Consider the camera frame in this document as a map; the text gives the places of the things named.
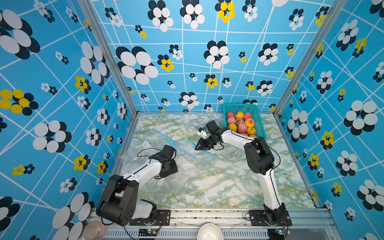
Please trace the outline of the pink red peach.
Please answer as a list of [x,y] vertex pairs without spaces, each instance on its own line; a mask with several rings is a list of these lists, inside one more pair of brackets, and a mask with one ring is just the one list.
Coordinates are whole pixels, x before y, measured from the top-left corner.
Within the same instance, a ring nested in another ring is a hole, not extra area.
[[238,129],[237,129],[238,133],[244,134],[247,132],[247,129],[248,129],[248,126],[245,123],[238,124]]

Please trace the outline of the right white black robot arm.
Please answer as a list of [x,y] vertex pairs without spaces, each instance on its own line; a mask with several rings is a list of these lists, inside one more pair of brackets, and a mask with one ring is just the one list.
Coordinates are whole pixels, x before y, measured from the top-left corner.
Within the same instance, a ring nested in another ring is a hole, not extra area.
[[275,158],[264,138],[245,137],[228,128],[217,131],[199,128],[198,135],[201,138],[195,147],[196,151],[208,151],[218,143],[229,144],[243,150],[247,164],[256,174],[263,191],[264,221],[270,226],[277,226],[280,223],[287,227],[292,226],[289,213],[277,189],[274,176]]

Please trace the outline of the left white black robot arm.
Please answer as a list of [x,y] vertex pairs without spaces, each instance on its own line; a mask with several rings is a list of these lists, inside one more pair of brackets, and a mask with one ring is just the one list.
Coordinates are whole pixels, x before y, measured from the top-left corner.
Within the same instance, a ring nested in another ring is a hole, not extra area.
[[162,150],[148,156],[148,162],[124,176],[112,175],[101,196],[96,214],[101,220],[126,226],[139,222],[151,225],[159,220],[157,205],[139,200],[138,192],[151,179],[161,180],[178,172],[175,161],[177,150],[165,145]]

